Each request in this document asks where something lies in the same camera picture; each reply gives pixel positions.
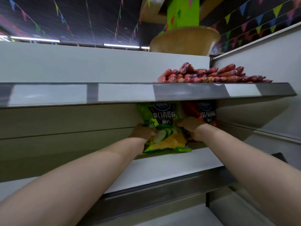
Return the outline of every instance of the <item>bag of chips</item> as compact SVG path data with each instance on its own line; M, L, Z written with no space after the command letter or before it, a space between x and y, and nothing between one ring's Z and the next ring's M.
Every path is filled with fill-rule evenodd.
M179 120L177 102L139 103L138 110L143 122L154 130L158 130L145 144L143 153L156 153L168 149L189 152L183 130L174 123Z
M198 118L210 125L216 126L215 100L183 101L182 106L186 115Z

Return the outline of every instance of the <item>wooden basin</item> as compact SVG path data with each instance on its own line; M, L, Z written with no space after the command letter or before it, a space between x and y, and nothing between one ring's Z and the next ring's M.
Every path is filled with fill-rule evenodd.
M150 43L150 51L208 56L221 36L205 26L182 27L157 35Z

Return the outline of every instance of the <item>green column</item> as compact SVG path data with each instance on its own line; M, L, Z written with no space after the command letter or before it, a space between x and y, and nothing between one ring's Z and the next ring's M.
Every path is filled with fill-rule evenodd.
M200 0L172 0L167 8L167 30L199 26L199 15Z

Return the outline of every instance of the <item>green chip bag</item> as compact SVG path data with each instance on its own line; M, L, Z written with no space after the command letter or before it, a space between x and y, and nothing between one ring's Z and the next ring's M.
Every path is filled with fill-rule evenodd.
M190 152L183 130L174 123L179 120L177 102L139 103L138 110L143 122L158 130L145 144L144 154L156 153L167 149L178 152Z

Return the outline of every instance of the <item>forearm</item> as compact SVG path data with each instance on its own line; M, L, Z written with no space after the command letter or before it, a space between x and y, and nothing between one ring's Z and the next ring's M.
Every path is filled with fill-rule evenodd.
M143 146L127 138L48 172L1 203L1 223L75 225Z
M196 132L269 216L286 225L299 224L299 170L213 126L201 125Z

